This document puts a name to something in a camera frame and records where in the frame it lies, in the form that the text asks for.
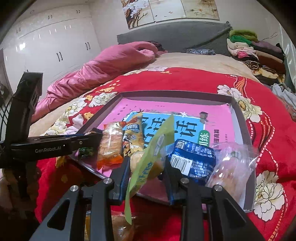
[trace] green snack package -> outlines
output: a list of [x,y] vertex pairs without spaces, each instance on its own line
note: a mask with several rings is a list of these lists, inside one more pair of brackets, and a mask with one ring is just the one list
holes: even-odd
[[171,115],[159,128],[154,137],[150,140],[145,152],[137,164],[126,191],[126,202],[124,213],[126,221],[132,224],[131,220],[131,207],[130,197],[132,197],[140,188],[146,183],[148,174],[157,160],[165,157],[165,147],[174,143],[175,129],[174,129],[174,116]]

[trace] green towel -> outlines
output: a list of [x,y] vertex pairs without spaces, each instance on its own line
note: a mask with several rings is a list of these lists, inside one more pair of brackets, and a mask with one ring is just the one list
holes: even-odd
[[249,30],[231,30],[229,32],[229,36],[231,37],[233,35],[241,36],[241,37],[244,37],[247,40],[258,42],[257,34],[255,32],[253,32],[253,31],[249,31]]
[[241,43],[247,43],[249,46],[251,46],[252,42],[250,40],[245,39],[244,37],[237,36],[237,35],[232,35],[229,37],[230,41],[235,43],[235,42],[241,42]]

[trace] metal bolt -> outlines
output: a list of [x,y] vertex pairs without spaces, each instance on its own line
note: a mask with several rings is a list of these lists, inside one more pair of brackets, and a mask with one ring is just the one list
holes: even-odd
[[180,180],[183,184],[187,184],[187,183],[189,183],[189,179],[188,178],[181,178],[181,180]]
[[76,192],[79,189],[77,185],[70,187],[71,192]]
[[221,185],[215,185],[214,186],[215,191],[221,192],[223,190],[223,187]]
[[112,179],[111,178],[105,178],[104,181],[103,181],[105,184],[109,184],[112,182]]

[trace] white barcode label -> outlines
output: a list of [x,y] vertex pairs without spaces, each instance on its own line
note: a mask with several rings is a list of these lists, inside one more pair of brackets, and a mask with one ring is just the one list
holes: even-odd
[[176,144],[176,147],[177,147],[177,148],[181,148],[181,149],[183,149],[183,147],[184,147],[184,142],[182,142],[182,141],[178,141],[177,144]]
[[190,171],[191,163],[192,160],[177,156],[175,154],[173,154],[170,159],[171,166],[174,168],[178,168],[181,173],[186,176],[188,176],[188,173]]

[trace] barcode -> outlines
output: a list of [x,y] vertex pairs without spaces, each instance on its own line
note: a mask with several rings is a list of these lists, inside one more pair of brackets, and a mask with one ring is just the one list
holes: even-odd
[[183,147],[184,147],[184,142],[182,142],[182,141],[178,141],[177,144],[176,144],[176,147],[177,147],[177,148],[181,148],[181,149],[183,149]]
[[182,157],[172,156],[170,163],[172,167],[178,168],[183,173],[188,162]]

